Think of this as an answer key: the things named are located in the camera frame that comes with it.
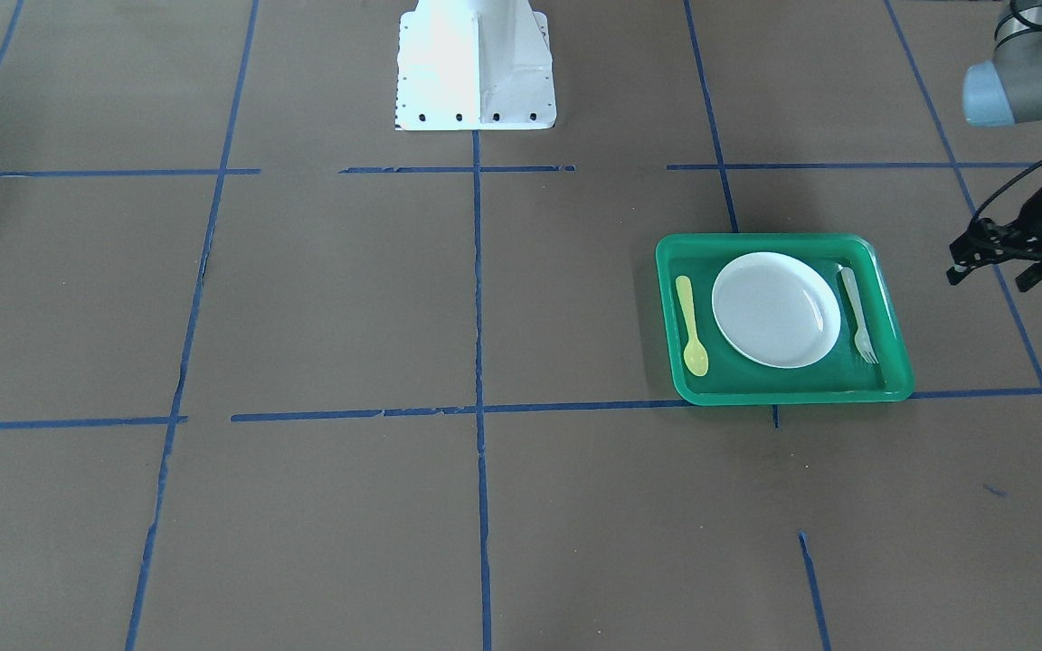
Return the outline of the pale mint plastic fork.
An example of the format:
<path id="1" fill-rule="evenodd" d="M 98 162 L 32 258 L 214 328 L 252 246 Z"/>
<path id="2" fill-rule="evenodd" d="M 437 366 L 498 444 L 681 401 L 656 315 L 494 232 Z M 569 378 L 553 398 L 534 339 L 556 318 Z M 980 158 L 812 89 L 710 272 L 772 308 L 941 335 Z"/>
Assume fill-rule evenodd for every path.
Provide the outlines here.
<path id="1" fill-rule="evenodd" d="M 868 365 L 879 365 L 876 350 L 874 350 L 871 333 L 869 333 L 866 310 L 859 284 L 857 283 L 855 270 L 848 265 L 842 265 L 839 269 L 839 277 L 847 297 L 848 304 L 853 316 L 852 344 L 857 354 Z"/>

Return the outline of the white round plate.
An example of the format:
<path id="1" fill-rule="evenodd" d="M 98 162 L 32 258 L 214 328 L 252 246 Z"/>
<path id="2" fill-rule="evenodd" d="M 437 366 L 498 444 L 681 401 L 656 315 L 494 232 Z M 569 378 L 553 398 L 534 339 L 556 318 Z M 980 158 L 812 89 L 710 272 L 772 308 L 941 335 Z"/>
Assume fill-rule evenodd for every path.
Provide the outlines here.
<path id="1" fill-rule="evenodd" d="M 733 350 L 779 370 L 818 364 L 842 333 L 832 285 L 810 264 L 779 252 L 727 262 L 713 281 L 711 312 Z"/>

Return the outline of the yellow plastic spoon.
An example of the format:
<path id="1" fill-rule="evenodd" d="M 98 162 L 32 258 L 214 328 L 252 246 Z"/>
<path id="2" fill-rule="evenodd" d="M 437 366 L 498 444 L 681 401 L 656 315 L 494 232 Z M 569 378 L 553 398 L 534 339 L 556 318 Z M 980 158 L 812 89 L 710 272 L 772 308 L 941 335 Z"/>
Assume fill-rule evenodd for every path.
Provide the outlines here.
<path id="1" fill-rule="evenodd" d="M 689 276 L 679 275 L 675 278 L 675 291 L 679 309 L 683 314 L 684 334 L 683 364 L 694 376 L 708 376 L 710 357 L 706 347 L 700 341 L 697 328 L 697 312 L 694 300 L 694 289 Z"/>

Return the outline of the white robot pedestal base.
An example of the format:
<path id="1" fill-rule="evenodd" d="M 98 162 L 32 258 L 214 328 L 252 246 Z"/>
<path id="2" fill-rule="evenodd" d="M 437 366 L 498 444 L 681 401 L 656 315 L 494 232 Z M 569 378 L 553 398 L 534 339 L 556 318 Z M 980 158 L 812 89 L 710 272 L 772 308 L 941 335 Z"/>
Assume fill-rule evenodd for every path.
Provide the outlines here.
<path id="1" fill-rule="evenodd" d="M 549 22 L 528 1 L 419 1 L 400 16 L 398 37 L 396 129 L 557 123 Z"/>

